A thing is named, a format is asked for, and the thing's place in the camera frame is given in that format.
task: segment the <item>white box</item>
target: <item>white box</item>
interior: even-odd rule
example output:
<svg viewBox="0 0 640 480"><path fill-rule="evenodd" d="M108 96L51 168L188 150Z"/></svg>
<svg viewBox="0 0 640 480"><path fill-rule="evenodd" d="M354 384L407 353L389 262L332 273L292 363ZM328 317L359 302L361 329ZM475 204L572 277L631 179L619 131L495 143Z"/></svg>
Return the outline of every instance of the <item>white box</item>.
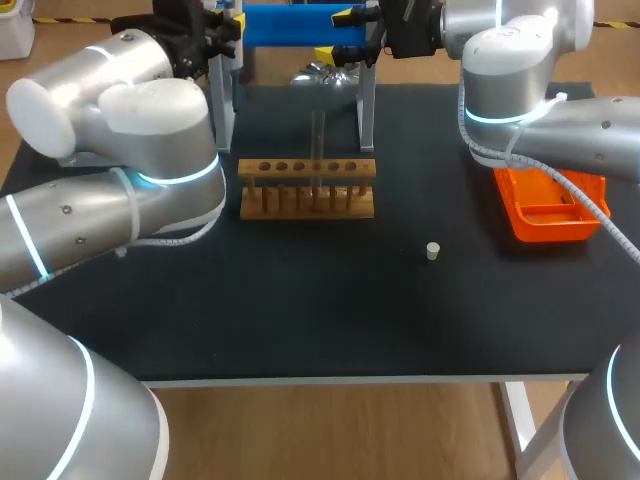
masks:
<svg viewBox="0 0 640 480"><path fill-rule="evenodd" d="M13 10L0 13L0 60L25 58L31 53L35 28L34 0L17 0Z"/></svg>

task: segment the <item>small cylinder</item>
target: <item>small cylinder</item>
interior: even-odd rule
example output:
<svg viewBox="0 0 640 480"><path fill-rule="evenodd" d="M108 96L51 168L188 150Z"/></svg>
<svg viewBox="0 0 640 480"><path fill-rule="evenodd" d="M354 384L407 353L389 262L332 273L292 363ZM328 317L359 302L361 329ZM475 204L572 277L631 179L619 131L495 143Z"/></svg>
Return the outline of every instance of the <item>small cylinder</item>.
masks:
<svg viewBox="0 0 640 480"><path fill-rule="evenodd" d="M435 260L440 253L440 245L436 242L430 242L427 244L427 258L429 260Z"/></svg>
<svg viewBox="0 0 640 480"><path fill-rule="evenodd" d="M364 197L367 194L368 185L369 185L369 182L367 181L367 179L362 178L360 180L360 190L358 190L358 195L360 195L361 197Z"/></svg>

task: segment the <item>wooden peg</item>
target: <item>wooden peg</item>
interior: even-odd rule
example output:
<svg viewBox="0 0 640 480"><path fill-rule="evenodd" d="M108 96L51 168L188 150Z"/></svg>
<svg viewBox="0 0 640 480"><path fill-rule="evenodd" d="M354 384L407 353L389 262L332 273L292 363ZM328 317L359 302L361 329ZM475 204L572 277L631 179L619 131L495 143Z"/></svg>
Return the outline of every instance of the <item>wooden peg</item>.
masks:
<svg viewBox="0 0 640 480"><path fill-rule="evenodd" d="M269 187L266 185L262 187L262 211L269 211Z"/></svg>
<svg viewBox="0 0 640 480"><path fill-rule="evenodd" d="M347 187L347 210L351 210L351 200L353 199L353 187Z"/></svg>
<svg viewBox="0 0 640 480"><path fill-rule="evenodd" d="M298 185L296 187L296 210L300 210L301 203L302 203L302 186Z"/></svg>
<svg viewBox="0 0 640 480"><path fill-rule="evenodd" d="M284 185L278 185L278 210L284 210Z"/></svg>
<svg viewBox="0 0 640 480"><path fill-rule="evenodd" d="M367 194L367 185L369 184L366 178L360 179L360 190L358 191L358 195L364 197Z"/></svg>
<svg viewBox="0 0 640 480"><path fill-rule="evenodd" d="M336 210L336 187L329 187L329 209L332 212Z"/></svg>
<svg viewBox="0 0 640 480"><path fill-rule="evenodd" d="M318 186L314 185L313 187L311 187L311 199L313 202L313 207L312 210L314 212L318 211Z"/></svg>

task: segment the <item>wooden test tube rack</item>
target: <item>wooden test tube rack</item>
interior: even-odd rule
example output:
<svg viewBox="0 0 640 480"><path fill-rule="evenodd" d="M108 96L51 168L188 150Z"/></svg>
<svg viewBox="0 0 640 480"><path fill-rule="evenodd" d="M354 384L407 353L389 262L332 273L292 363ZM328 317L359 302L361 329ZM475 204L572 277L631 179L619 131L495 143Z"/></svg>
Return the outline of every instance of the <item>wooden test tube rack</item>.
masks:
<svg viewBox="0 0 640 480"><path fill-rule="evenodd" d="M340 220L373 218L374 159L240 160L243 220ZM351 186L309 186L310 179L356 179ZM297 186L257 186L256 180L300 180Z"/></svg>

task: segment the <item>small white cap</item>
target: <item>small white cap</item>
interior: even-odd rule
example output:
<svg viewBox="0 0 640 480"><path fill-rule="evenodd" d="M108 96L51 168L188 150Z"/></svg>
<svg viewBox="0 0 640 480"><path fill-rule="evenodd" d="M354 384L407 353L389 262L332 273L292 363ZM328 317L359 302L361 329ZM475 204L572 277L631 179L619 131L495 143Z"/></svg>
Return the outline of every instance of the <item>small white cap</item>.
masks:
<svg viewBox="0 0 640 480"><path fill-rule="evenodd" d="M435 260L440 253L440 245L436 242L430 242L427 244L427 258L429 260Z"/></svg>

